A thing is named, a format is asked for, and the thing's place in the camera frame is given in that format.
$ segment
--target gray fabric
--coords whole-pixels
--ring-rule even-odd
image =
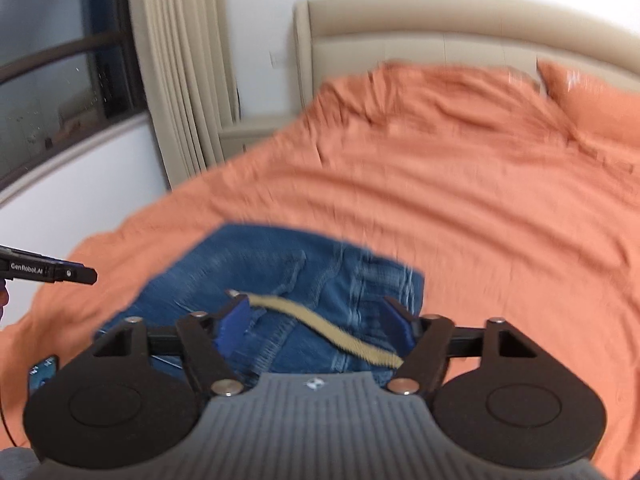
[[[26,447],[10,447],[0,451],[0,480],[23,480],[40,462]]]

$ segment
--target gripper logo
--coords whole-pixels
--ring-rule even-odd
[[[30,267],[25,264],[14,264],[11,263],[11,268],[13,270],[20,270],[20,272],[30,272],[31,274],[43,274],[44,269],[42,267]]]

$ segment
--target beige curtain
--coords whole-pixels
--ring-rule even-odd
[[[172,187],[223,161],[237,118],[224,0],[129,0],[149,111]]]

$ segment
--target window frame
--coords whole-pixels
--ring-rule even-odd
[[[21,75],[33,72],[34,70],[68,57],[85,53],[90,54],[95,50],[117,46],[122,52],[125,78],[131,102],[131,108],[127,112],[84,127],[76,131],[72,137],[62,140],[62,142],[54,144],[48,150],[32,156],[27,162],[9,171],[9,173],[0,175],[0,192],[72,146],[83,142],[114,124],[128,120],[134,115],[147,110],[145,91],[142,76],[140,75],[138,56],[136,54],[133,30],[131,27],[129,0],[114,0],[114,13],[116,17],[116,30],[90,34],[84,38],[46,48],[0,66],[1,86]]]

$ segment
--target gray gripper base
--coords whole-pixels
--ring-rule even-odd
[[[515,470],[476,458],[424,402],[376,386],[370,372],[264,374],[214,398],[178,446],[149,462],[86,471],[45,462],[30,480],[604,480],[587,460]]]

